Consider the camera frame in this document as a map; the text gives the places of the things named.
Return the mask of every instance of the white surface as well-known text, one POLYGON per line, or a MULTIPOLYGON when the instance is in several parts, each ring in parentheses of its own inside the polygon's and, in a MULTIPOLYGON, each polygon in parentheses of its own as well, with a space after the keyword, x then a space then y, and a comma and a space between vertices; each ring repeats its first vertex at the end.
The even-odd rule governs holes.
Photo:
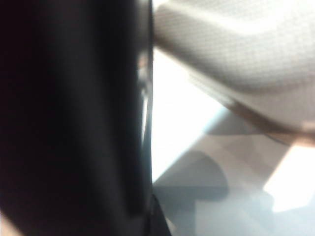
POLYGON ((156 53, 153 179, 174 236, 315 235, 315 150, 266 137, 156 53))

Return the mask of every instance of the light gray floor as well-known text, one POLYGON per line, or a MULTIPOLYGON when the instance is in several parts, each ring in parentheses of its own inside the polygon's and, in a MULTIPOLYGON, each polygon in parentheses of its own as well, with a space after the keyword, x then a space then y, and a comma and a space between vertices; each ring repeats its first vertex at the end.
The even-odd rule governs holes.
POLYGON ((314 236, 315 151, 276 142, 155 56, 154 192, 173 236, 314 236))

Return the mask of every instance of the textured upholstery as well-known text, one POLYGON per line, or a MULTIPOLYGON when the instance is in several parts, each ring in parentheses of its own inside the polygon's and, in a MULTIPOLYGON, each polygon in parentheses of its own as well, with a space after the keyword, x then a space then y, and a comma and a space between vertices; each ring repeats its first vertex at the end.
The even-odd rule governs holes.
POLYGON ((155 12, 155 39, 205 75, 195 75, 204 86, 287 128, 315 131, 312 0, 169 0, 155 12))

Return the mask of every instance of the black object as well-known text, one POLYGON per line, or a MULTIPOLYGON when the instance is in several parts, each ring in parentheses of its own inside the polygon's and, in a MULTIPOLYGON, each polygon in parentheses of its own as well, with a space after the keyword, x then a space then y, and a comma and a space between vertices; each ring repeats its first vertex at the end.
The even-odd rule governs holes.
POLYGON ((151 2, 0 11, 1 210, 25 235, 169 235, 152 198, 151 2))

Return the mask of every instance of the beige fabric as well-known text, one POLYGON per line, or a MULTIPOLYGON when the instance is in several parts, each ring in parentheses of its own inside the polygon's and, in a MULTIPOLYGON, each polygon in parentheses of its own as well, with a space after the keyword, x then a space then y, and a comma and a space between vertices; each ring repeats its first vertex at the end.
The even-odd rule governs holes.
POLYGON ((314 132, 314 13, 311 0, 169 0, 155 12, 156 43, 203 86, 314 132))

